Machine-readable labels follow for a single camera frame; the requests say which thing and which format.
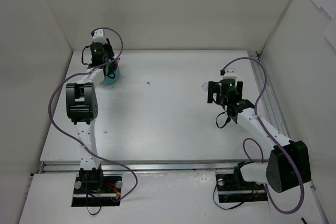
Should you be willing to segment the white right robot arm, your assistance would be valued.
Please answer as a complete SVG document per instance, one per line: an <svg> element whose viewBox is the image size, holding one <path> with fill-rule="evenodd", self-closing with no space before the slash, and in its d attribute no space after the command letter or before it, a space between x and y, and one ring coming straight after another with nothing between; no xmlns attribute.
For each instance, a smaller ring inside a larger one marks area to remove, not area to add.
<svg viewBox="0 0 336 224"><path fill-rule="evenodd" d="M273 191L299 187L311 180L308 148L303 141L293 141L281 134L255 111L255 105L242 98L243 82L233 78L210 81L207 102L221 106L226 115L225 125L234 122L244 128L251 138L268 144L271 151L266 163L239 163L232 175L233 184L245 188L250 182L265 184Z"/></svg>

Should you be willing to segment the clear blue-capped spray bottle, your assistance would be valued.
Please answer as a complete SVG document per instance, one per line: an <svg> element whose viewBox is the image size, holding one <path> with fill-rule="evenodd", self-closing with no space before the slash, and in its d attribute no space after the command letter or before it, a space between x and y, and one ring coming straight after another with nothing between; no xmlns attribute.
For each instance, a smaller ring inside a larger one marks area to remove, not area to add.
<svg viewBox="0 0 336 224"><path fill-rule="evenodd" d="M208 83L203 83L202 88L206 91L208 91Z"/></svg>

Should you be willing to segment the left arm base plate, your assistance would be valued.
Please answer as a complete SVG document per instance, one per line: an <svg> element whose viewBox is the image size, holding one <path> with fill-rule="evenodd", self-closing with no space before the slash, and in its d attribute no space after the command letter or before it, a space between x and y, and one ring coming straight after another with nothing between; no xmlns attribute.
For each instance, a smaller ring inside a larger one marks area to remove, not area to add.
<svg viewBox="0 0 336 224"><path fill-rule="evenodd" d="M122 176L104 175L102 185L87 183L76 177L72 207L116 207L120 206Z"/></svg>

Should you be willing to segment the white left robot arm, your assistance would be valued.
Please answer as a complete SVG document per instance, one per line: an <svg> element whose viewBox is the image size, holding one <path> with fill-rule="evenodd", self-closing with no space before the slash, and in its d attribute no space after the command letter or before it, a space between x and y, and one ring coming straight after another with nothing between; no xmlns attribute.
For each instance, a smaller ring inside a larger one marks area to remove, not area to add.
<svg viewBox="0 0 336 224"><path fill-rule="evenodd" d="M86 74L79 81L66 85L66 111L80 141L79 180L97 193L103 190L105 179L101 161L96 158L94 126L98 116L98 101L95 88L105 76L106 67L101 65L112 60L114 52L108 38L94 38L89 49L91 63Z"/></svg>

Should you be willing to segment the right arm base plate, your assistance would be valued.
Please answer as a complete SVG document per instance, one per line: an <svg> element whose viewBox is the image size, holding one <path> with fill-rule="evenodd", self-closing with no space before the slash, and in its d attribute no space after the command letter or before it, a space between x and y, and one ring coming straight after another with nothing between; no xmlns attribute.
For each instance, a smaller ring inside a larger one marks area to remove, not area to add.
<svg viewBox="0 0 336 224"><path fill-rule="evenodd" d="M234 204L226 209L233 209L247 202L268 201L263 184L243 180L238 165L231 172L219 172L215 175L216 186L214 195L220 204Z"/></svg>

